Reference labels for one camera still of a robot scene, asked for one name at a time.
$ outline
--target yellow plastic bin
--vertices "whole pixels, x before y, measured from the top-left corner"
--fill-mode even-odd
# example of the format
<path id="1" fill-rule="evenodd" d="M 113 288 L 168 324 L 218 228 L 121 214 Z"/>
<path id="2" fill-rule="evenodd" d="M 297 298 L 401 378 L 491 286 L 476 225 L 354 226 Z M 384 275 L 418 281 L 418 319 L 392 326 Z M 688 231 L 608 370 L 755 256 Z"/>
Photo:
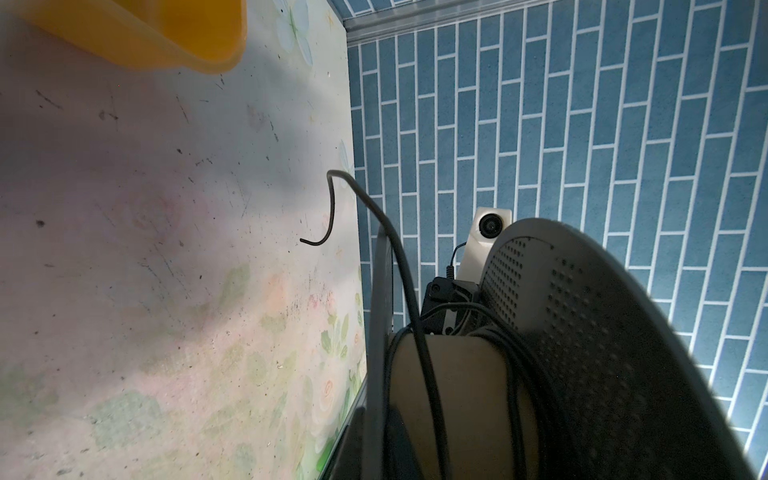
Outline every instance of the yellow plastic bin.
<path id="1" fill-rule="evenodd" d="M 245 0 L 12 0 L 10 8 L 128 68 L 221 73 L 240 61 L 247 36 Z"/>

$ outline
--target yellow container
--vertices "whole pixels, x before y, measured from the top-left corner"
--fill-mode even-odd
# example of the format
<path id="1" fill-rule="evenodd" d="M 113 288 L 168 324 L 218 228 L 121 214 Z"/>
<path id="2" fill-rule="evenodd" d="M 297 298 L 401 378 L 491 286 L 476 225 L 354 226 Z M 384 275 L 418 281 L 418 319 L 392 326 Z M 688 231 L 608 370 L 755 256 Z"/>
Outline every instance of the yellow container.
<path id="1" fill-rule="evenodd" d="M 11 10 L 128 68 L 221 73 L 245 50 L 245 0 L 13 0 Z"/>

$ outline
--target scratched white surface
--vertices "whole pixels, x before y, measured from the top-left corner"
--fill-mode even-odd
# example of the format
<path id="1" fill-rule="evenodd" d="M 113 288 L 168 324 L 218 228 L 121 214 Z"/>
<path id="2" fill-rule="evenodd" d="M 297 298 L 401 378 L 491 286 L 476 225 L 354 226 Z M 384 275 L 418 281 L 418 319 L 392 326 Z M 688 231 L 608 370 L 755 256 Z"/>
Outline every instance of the scratched white surface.
<path id="1" fill-rule="evenodd" d="M 0 477 L 318 475 L 365 362 L 351 190 L 299 243 L 352 163 L 345 34 L 308 7 L 311 65 L 251 2 L 221 76 L 0 14 Z"/>

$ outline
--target camera lens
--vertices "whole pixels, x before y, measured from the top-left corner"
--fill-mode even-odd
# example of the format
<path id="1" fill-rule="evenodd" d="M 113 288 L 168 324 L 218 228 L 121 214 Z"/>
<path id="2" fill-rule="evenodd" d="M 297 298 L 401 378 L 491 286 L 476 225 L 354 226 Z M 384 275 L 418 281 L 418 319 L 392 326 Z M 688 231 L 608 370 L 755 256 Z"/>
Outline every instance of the camera lens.
<path id="1" fill-rule="evenodd" d="M 484 215 L 480 219 L 480 234 L 485 238 L 496 238 L 502 232 L 504 223 L 497 214 Z"/>

